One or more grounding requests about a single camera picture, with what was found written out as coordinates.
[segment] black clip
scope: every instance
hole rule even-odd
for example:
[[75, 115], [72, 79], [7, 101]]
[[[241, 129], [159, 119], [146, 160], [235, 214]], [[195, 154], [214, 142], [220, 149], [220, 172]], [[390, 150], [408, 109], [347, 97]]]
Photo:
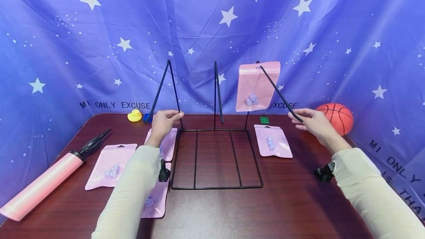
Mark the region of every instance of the black clip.
[[161, 159], [158, 181], [161, 181], [161, 182], [168, 181], [168, 178], [170, 178], [170, 174], [171, 174], [170, 170], [165, 168], [164, 159]]
[[321, 183], [329, 183], [334, 175], [332, 174], [335, 170], [335, 163], [330, 162], [325, 165], [323, 168], [317, 168], [314, 170], [314, 175]]

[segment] black metal wire frame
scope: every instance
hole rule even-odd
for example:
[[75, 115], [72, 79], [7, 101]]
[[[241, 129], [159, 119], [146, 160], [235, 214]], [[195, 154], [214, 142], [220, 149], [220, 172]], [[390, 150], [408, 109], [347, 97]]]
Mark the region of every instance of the black metal wire frame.
[[[149, 120], [151, 118], [151, 116], [153, 115], [153, 112], [155, 110], [155, 106], [156, 106], [156, 103], [158, 101], [159, 93], [160, 93], [161, 88], [162, 88], [162, 85], [164, 83], [164, 79], [165, 79], [165, 75], [167, 74], [168, 67], [170, 68], [171, 78], [173, 80], [173, 87], [174, 87], [174, 94], [176, 95], [177, 109], [180, 112], [179, 98], [177, 96], [177, 90], [176, 90], [176, 84], [175, 84], [175, 81], [174, 81], [173, 68], [171, 67], [170, 60], [168, 60], [167, 61], [167, 65], [166, 65], [165, 70], [164, 70], [164, 74], [162, 75], [162, 80], [160, 82], [158, 91], [156, 93], [155, 100], [154, 100], [153, 105], [152, 105], [151, 112], [149, 113], [149, 116], [148, 116], [147, 120]], [[265, 69], [263, 68], [263, 66], [260, 66], [260, 68], [266, 74], [267, 78], [269, 79], [269, 81], [273, 85], [274, 89], [279, 94], [280, 98], [285, 103], [286, 107], [288, 107], [288, 109], [291, 111], [291, 113], [300, 122], [302, 122], [302, 119], [299, 118], [293, 112], [292, 108], [289, 106], [288, 102], [286, 102], [285, 98], [282, 96], [282, 94], [280, 93], [280, 91], [277, 89], [276, 85], [273, 83], [273, 81], [271, 80], [271, 78], [269, 77], [269, 75], [267, 74], [267, 72], [265, 71]], [[218, 97], [218, 108], [219, 108], [219, 112], [220, 112], [220, 121], [221, 121], [222, 124], [224, 124], [223, 107], [222, 107], [222, 104], [221, 104], [221, 91], [220, 91], [220, 84], [219, 84], [219, 81], [218, 81], [217, 61], [214, 61], [214, 114], [213, 114], [213, 116], [214, 116], [214, 121], [213, 121], [214, 122], [214, 128], [213, 129], [184, 129], [183, 122], [180, 119], [180, 125], [181, 125], [181, 128], [182, 129], [177, 132], [177, 137], [176, 137], [176, 141], [177, 141], [176, 142], [176, 153], [175, 153], [175, 160], [174, 160], [174, 166], [173, 166], [173, 174], [171, 175], [171, 189], [177, 189], [177, 190], [206, 190], [206, 189], [247, 189], [247, 188], [262, 188], [263, 187], [263, 178], [261, 177], [260, 167], [258, 167], [257, 157], [255, 156], [255, 152], [254, 152], [254, 146], [252, 146], [251, 136], [250, 136], [249, 131], [247, 129], [249, 112], [246, 114], [245, 127], [243, 129], [217, 129], [216, 128], [216, 125], [215, 125], [216, 124], [215, 117], [217, 115], [217, 97]], [[232, 143], [233, 155], [235, 157], [236, 170], [238, 172], [239, 186], [221, 186], [221, 187], [197, 187], [196, 186], [196, 167], [197, 167], [197, 158], [198, 158], [198, 134], [199, 134], [199, 132], [213, 132], [213, 131], [228, 131], [229, 132], [230, 142]], [[239, 164], [238, 164], [238, 159], [237, 159], [237, 156], [236, 156], [235, 146], [234, 146], [233, 138], [232, 138], [232, 132], [241, 132], [241, 131], [246, 132], [246, 135], [247, 135], [249, 144], [251, 146], [252, 156], [254, 157], [255, 166], [257, 167], [257, 172], [258, 172], [258, 178], [260, 180], [260, 185], [257, 185], [257, 186], [244, 186], [242, 184], [241, 173], [240, 173]], [[195, 158], [194, 158], [195, 167], [194, 167], [193, 186], [192, 187], [174, 186], [174, 175], [175, 175], [176, 167], [177, 167], [177, 158], [178, 158], [178, 154], [179, 154], [180, 139], [181, 139], [181, 135], [182, 135], [183, 132], [195, 132], [196, 133]]]

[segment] pink plastic bag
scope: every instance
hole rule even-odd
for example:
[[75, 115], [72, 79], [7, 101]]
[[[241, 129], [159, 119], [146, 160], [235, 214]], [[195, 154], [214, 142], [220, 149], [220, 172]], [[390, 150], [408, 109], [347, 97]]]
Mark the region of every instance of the pink plastic bag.
[[[165, 168], [171, 169], [171, 163], [166, 163]], [[149, 194], [148, 200], [143, 206], [140, 219], [162, 218], [165, 214], [165, 201], [167, 199], [168, 181], [156, 181], [156, 185]]]
[[105, 146], [84, 189], [90, 190], [99, 186], [114, 187], [136, 148], [137, 144]]
[[292, 158], [292, 152], [288, 140], [282, 128], [270, 125], [254, 125], [257, 135], [258, 149], [261, 156], [278, 156], [281, 158]]
[[269, 107], [274, 87], [260, 66], [263, 66], [274, 84], [279, 79], [280, 62], [240, 65], [237, 112], [263, 110]]
[[[152, 130], [149, 129], [148, 135], [146, 136], [145, 143], [148, 141], [149, 136], [151, 136]], [[159, 148], [159, 155], [164, 161], [169, 162], [173, 159], [174, 154], [174, 145], [176, 144], [177, 128], [171, 128], [170, 133], [165, 136], [161, 142], [161, 147]]]

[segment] human hand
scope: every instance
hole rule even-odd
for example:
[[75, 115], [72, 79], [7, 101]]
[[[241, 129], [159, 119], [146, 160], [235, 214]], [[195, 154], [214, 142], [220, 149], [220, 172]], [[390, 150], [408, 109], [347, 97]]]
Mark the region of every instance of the human hand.
[[301, 116], [303, 122], [298, 121], [293, 114], [288, 113], [293, 124], [300, 130], [307, 130], [312, 133], [320, 144], [327, 147], [332, 153], [344, 149], [351, 149], [351, 146], [336, 132], [322, 111], [309, 108], [294, 109], [294, 113]]
[[173, 124], [184, 116], [183, 112], [177, 110], [158, 111], [152, 118], [152, 132], [145, 145], [159, 148], [162, 140], [170, 133]]

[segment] cream sleeve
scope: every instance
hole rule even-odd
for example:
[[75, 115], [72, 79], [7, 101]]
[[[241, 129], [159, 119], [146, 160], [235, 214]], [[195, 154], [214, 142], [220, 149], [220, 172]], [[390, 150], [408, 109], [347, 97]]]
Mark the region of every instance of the cream sleeve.
[[140, 213], [156, 184], [160, 170], [159, 149], [139, 146], [97, 221], [92, 239], [134, 239]]
[[423, 239], [422, 222], [358, 148], [332, 156], [333, 175], [375, 239]]

